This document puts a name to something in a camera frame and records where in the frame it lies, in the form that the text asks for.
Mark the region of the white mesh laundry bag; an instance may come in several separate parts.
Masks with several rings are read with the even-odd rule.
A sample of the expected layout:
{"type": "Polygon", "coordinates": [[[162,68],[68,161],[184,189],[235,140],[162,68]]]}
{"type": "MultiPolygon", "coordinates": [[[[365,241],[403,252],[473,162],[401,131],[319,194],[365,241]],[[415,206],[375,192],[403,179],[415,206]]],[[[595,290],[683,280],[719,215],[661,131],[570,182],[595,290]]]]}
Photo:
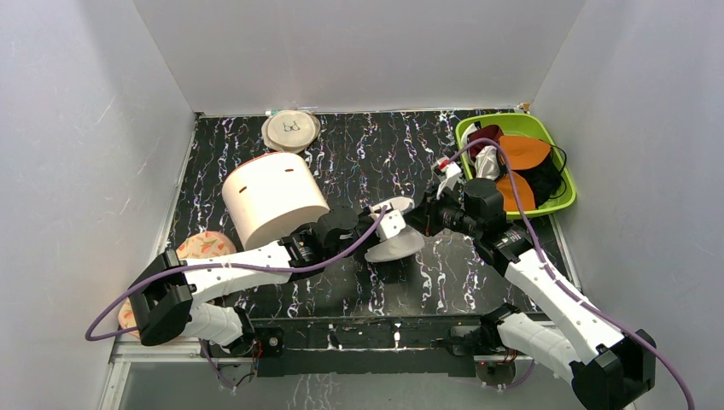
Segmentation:
{"type": "MultiPolygon", "coordinates": [[[[409,196],[395,196],[388,200],[368,207],[371,217],[376,222],[379,214],[392,209],[400,210],[403,217],[415,207],[414,200],[409,196]]],[[[397,261],[419,252],[425,245],[423,234],[406,224],[406,228],[398,236],[370,247],[365,252],[365,260],[370,263],[397,261]]]]}

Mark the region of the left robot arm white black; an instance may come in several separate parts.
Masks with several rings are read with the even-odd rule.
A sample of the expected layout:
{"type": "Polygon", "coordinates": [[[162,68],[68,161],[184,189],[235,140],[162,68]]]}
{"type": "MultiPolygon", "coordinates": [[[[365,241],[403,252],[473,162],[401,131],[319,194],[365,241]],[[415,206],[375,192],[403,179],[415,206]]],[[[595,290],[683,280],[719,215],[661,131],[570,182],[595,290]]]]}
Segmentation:
{"type": "Polygon", "coordinates": [[[247,354],[256,338],[248,314],[241,307],[216,306],[213,300],[320,274],[375,236],[390,212],[389,205],[363,214],[333,209],[291,235],[232,255],[185,260],[173,250],[157,255],[126,295],[142,345],[196,337],[234,355],[247,354]]]}

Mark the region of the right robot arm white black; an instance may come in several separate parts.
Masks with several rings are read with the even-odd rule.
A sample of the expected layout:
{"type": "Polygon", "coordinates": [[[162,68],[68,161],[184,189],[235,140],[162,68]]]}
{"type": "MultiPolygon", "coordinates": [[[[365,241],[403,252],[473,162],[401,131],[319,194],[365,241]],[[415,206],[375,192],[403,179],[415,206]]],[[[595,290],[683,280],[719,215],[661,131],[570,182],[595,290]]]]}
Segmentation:
{"type": "Polygon", "coordinates": [[[628,335],[587,309],[580,291],[551,266],[534,239],[511,223],[503,195],[488,179],[471,179],[457,195],[425,191],[405,212],[425,236],[444,229],[471,237],[486,265],[526,293],[555,324],[551,330],[509,303],[481,318],[479,342],[493,354],[508,348],[531,356],[568,382],[586,409],[623,409],[652,390],[656,358],[643,330],[628,335]]]}

